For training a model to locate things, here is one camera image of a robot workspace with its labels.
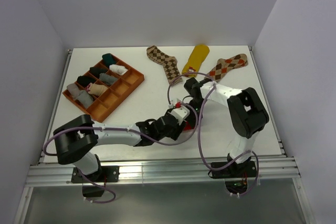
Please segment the dark green rolled sock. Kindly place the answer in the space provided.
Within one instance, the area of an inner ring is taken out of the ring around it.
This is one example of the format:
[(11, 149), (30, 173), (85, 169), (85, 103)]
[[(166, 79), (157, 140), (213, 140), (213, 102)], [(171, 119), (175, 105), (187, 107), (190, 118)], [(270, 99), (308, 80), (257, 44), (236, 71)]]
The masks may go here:
[(111, 53), (107, 53), (102, 55), (102, 60), (105, 66), (109, 67), (110, 65), (113, 65), (116, 63), (113, 55)]

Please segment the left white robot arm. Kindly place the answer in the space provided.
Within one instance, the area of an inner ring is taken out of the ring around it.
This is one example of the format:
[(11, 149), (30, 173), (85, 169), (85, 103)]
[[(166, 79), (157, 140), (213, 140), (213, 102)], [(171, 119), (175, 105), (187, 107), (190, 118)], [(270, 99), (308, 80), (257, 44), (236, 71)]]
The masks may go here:
[(150, 146), (168, 137), (177, 140), (183, 132), (187, 112), (166, 112), (157, 120), (124, 127), (108, 127), (95, 122), (84, 114), (54, 130), (56, 155), (59, 164), (74, 164), (85, 178), (91, 182), (102, 176), (102, 168), (97, 155), (90, 150), (99, 145), (127, 145), (132, 147)]

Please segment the black rolled sock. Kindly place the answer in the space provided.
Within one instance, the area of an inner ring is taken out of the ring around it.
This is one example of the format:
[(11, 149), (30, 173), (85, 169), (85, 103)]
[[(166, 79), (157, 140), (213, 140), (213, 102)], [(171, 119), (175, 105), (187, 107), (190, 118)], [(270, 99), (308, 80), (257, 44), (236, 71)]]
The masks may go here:
[(90, 67), (89, 72), (95, 76), (97, 79), (100, 78), (101, 73), (106, 73), (108, 70), (106, 68)]
[(95, 79), (89, 76), (79, 76), (77, 78), (77, 83), (81, 85), (83, 88), (86, 88), (89, 84), (95, 83)]

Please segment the taupe sock with red cuff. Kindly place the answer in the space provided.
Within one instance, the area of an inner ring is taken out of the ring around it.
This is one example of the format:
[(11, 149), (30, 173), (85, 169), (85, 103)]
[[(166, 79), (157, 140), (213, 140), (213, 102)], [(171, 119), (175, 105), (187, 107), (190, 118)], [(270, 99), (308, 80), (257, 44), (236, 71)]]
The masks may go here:
[(78, 97), (82, 94), (82, 90), (80, 90), (75, 83), (67, 85), (67, 90), (74, 100), (78, 99)]

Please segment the black box under rail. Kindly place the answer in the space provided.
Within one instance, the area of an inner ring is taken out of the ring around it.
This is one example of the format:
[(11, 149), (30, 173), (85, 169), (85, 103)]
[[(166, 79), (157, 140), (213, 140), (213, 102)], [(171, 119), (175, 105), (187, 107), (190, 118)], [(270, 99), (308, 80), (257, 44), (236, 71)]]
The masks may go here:
[(82, 195), (86, 198), (100, 198), (104, 193), (104, 189), (96, 186), (83, 186)]

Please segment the beige pink rolled sock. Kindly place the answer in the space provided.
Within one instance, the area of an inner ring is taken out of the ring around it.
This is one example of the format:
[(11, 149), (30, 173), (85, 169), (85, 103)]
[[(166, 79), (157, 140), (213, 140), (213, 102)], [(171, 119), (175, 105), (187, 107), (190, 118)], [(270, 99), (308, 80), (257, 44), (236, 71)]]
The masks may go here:
[(102, 84), (95, 84), (95, 83), (90, 83), (89, 85), (87, 85), (86, 87), (86, 91), (90, 94), (90, 95), (95, 95), (95, 96), (100, 96), (102, 95), (104, 92), (106, 92), (108, 90), (108, 88), (105, 85)]

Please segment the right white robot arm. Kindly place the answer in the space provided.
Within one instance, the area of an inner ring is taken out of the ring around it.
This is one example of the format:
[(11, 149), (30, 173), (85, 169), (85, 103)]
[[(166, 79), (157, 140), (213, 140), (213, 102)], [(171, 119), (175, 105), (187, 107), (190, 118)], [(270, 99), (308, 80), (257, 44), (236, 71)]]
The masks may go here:
[(190, 78), (184, 84), (184, 88), (192, 97), (189, 105), (198, 115), (198, 148), (202, 159), (205, 157), (201, 147), (201, 121), (206, 101), (211, 100), (228, 108), (236, 132), (234, 145), (224, 166), (208, 168), (214, 172), (227, 170), (234, 177), (240, 176), (251, 162), (257, 135), (269, 122), (269, 115), (257, 92), (254, 88), (230, 88), (208, 78), (202, 81)]

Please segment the orange compartment tray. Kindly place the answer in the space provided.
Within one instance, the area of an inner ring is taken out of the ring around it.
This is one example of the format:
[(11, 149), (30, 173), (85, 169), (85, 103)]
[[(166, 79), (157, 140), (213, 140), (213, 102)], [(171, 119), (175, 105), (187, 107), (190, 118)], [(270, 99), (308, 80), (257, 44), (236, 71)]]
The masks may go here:
[[(102, 81), (93, 76), (89, 70), (82, 75), (92, 77), (96, 80), (95, 84), (102, 84), (108, 88), (108, 90), (100, 96), (91, 95), (94, 99), (94, 102), (90, 107), (85, 109), (79, 101), (74, 100), (67, 90), (67, 87), (62, 93), (63, 96), (73, 105), (79, 108), (83, 113), (90, 115), (93, 120), (98, 122), (103, 122), (144, 81), (144, 75), (142, 73), (116, 56), (113, 55), (113, 57), (116, 61), (115, 64), (125, 66), (128, 69), (124, 75), (120, 76), (113, 73), (109, 67), (104, 65), (102, 59), (93, 66), (98, 68), (106, 68), (108, 70), (106, 74), (118, 78), (118, 80), (113, 85), (107, 86)], [(75, 83), (80, 90), (86, 90), (86, 88), (83, 88), (77, 83), (77, 80), (73, 83)]]

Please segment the grey sock with black stripes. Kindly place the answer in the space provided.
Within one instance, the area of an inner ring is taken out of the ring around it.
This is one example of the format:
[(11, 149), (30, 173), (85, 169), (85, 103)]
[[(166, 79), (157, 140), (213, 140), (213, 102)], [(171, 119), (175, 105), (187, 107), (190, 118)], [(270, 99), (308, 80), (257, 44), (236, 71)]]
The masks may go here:
[(94, 102), (94, 99), (86, 90), (80, 90), (76, 100), (79, 101), (85, 109), (90, 107)]

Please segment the orange argyle sock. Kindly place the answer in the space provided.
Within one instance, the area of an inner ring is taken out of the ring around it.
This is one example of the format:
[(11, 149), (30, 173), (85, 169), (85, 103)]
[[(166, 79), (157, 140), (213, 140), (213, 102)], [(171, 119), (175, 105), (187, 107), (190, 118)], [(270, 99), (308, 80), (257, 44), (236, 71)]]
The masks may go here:
[(207, 74), (214, 81), (220, 82), (231, 70), (248, 65), (246, 54), (238, 54), (228, 59), (220, 58), (216, 66)]

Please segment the red sock with white print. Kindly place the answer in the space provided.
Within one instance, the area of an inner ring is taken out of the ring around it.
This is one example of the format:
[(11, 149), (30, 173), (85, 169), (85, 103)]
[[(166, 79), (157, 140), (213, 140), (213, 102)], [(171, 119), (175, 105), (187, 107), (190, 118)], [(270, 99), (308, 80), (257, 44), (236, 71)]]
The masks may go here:
[(193, 130), (195, 127), (194, 123), (186, 122), (183, 131)]

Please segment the black rolled sock upper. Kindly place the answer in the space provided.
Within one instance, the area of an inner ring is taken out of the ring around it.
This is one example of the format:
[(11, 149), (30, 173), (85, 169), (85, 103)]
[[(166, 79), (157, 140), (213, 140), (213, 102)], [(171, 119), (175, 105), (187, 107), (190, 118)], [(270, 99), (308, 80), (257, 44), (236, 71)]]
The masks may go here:
[(89, 72), (95, 76), (97, 79), (100, 78), (101, 73), (106, 73), (108, 70), (106, 68), (90, 67)]

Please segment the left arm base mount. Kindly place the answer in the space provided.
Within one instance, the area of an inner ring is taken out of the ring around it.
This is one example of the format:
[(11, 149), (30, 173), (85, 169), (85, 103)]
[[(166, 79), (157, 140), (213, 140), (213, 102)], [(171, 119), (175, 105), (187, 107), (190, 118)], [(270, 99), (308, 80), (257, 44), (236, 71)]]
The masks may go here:
[[(116, 183), (119, 180), (119, 168), (119, 166), (102, 166), (93, 174), (86, 175), (86, 177), (95, 183)], [(86, 183), (76, 167), (72, 171), (71, 183)]]

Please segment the yellow sock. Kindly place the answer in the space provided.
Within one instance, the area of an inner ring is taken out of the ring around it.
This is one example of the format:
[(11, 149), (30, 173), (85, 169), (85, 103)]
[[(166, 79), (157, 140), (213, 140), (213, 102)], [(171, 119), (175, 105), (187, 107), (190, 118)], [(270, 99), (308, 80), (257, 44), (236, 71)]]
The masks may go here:
[(196, 45), (182, 70), (182, 74), (185, 74), (186, 77), (195, 78), (197, 76), (197, 72), (199, 72), (200, 70), (202, 63), (208, 56), (209, 51), (210, 49), (207, 45)]

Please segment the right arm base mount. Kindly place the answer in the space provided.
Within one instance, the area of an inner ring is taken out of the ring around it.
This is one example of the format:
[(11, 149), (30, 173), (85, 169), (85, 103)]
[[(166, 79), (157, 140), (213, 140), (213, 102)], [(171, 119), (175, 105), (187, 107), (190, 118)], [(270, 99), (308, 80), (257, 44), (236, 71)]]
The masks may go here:
[(213, 179), (245, 179), (255, 178), (257, 175), (256, 163), (252, 160), (245, 161), (241, 164), (233, 163), (223, 170), (209, 171), (208, 175)]

